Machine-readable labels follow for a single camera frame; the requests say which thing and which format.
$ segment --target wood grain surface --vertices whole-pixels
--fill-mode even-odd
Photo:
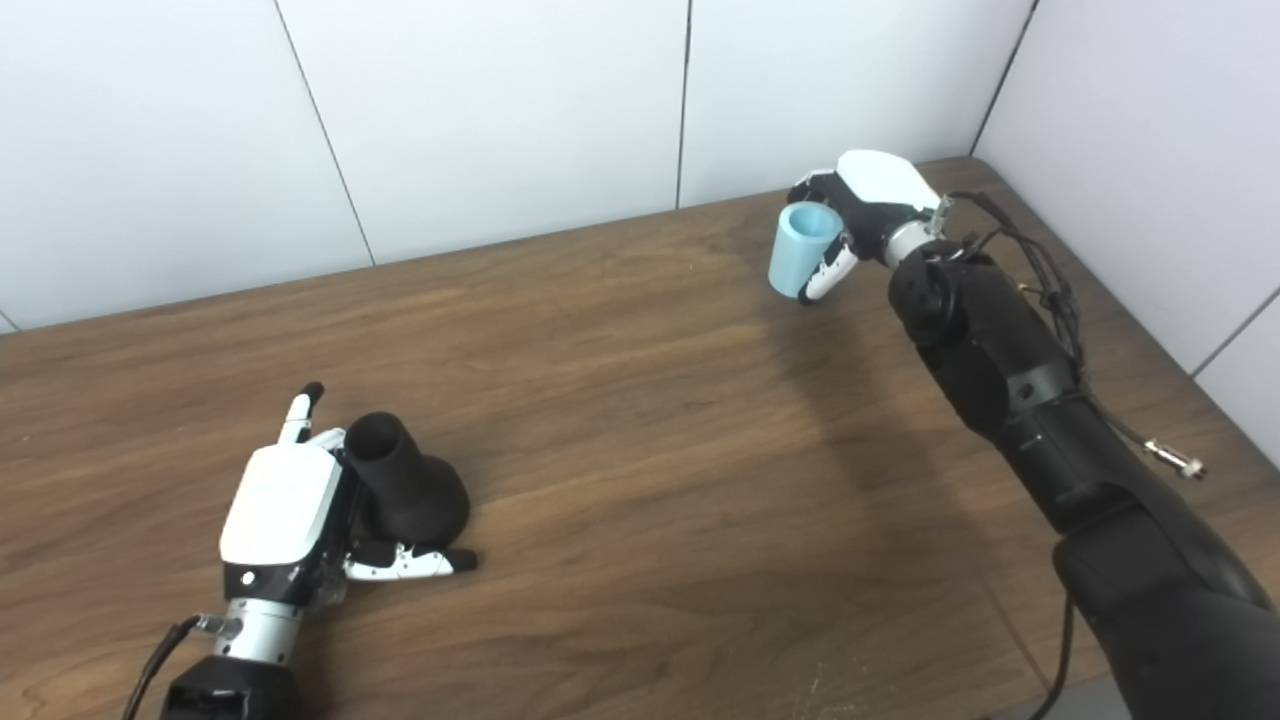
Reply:
[[[982,163],[924,172],[1047,237]],[[919,365],[886,270],[810,309],[769,288],[782,204],[0,338],[0,716],[118,716],[168,624],[221,611],[239,473],[310,379],[317,425],[389,410],[458,468],[483,559],[310,616],[310,717],[961,720],[1043,693],[1052,532]],[[1179,489],[1280,592],[1276,471],[1051,245],[1097,389],[1210,462]],[[1105,670],[1087,634],[1076,678]]]

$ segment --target cable connector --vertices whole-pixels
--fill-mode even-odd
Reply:
[[[933,209],[933,214],[929,215],[929,224],[925,225],[924,232],[929,233],[933,240],[943,240],[942,231],[947,224],[947,215],[951,214],[951,208],[956,204],[956,199],[950,195],[943,195],[938,200],[938,206]]]
[[[1167,445],[1160,445],[1155,438],[1142,443],[1142,448],[1160,462],[1178,470],[1178,474],[1183,478],[1203,480],[1204,475],[1208,474],[1204,462],[1201,462],[1198,457],[1183,455]]]

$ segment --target black fingertip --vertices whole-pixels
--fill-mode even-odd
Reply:
[[[305,395],[311,398],[311,406],[314,407],[320,397],[324,396],[324,386],[319,380],[311,380],[310,383],[302,386],[298,395]]]

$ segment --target black vase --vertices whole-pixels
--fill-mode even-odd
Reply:
[[[452,465],[422,455],[404,423],[370,413],[352,423],[347,460],[370,491],[364,520],[370,532],[406,544],[444,548],[457,539],[471,500]]]

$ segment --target light blue cup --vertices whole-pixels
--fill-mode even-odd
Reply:
[[[800,295],[823,250],[844,227],[840,214],[820,202],[792,202],[783,208],[769,260],[769,284],[773,290],[787,297]]]

